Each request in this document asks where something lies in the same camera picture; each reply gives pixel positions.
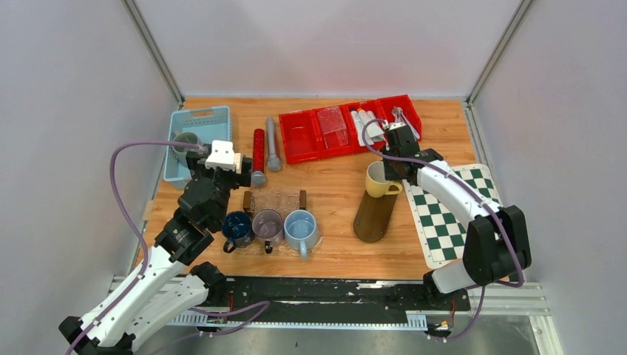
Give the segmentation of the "cream yellow mug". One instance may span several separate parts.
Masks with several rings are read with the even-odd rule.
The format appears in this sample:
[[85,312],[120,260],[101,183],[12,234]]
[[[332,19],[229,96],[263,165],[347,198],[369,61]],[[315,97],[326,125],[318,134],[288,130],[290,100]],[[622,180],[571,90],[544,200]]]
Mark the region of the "cream yellow mug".
[[387,195],[398,195],[403,192],[403,185],[398,181],[388,180],[384,174],[382,161],[372,162],[366,170],[365,189],[372,198],[380,198]]

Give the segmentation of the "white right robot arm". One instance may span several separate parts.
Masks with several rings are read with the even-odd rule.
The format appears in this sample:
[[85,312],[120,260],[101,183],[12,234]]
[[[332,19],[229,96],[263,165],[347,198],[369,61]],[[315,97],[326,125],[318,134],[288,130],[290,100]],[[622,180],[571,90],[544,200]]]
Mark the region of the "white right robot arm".
[[472,286],[499,283],[532,264],[524,213],[517,206],[501,206],[471,187],[434,149],[420,149],[407,124],[383,126],[386,145],[380,152],[388,180],[405,180],[433,195],[465,226],[461,258],[427,273],[422,298],[431,308],[442,308],[452,293]]

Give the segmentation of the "light blue mug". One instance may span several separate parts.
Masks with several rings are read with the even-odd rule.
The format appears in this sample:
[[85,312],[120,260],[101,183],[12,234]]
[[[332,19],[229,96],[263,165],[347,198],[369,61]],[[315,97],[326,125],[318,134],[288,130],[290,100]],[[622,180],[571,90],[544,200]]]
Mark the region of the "light blue mug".
[[306,260],[308,252],[319,240],[316,218],[304,209],[291,212],[284,221],[284,235],[288,246]]

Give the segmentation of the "clear textured plastic sheet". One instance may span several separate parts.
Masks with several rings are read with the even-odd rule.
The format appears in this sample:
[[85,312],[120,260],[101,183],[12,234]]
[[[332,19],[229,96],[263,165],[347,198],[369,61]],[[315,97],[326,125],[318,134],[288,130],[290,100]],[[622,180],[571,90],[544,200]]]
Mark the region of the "clear textured plastic sheet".
[[316,114],[327,149],[348,145],[348,131],[338,106],[321,109]]

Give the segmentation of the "dark blue mug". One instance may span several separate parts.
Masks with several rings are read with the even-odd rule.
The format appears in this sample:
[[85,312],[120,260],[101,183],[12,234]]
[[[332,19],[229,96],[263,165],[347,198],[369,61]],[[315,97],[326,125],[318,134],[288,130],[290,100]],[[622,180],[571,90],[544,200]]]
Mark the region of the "dark blue mug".
[[241,211],[230,212],[225,216],[222,233],[226,238],[223,251],[227,254],[251,245],[255,238],[251,218]]

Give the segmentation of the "purple grey mug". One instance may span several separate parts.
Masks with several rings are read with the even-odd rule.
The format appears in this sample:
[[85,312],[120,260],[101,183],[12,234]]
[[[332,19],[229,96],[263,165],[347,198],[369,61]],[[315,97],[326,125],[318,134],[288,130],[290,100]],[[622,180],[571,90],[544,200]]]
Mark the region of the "purple grey mug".
[[264,209],[258,212],[254,216],[251,226],[266,254],[271,254],[285,239],[282,216],[273,209]]

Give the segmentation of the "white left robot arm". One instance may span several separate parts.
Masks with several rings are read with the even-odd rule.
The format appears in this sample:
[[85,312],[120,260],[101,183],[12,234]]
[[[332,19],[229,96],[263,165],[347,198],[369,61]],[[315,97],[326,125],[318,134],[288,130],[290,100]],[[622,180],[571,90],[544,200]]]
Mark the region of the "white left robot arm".
[[231,191],[251,185],[252,158],[231,149],[191,151],[187,161],[192,178],[142,263],[90,312],[59,325],[70,353],[133,354],[178,314],[202,302],[219,305],[226,298],[226,276],[209,262],[193,267],[174,289],[157,295],[222,230]]

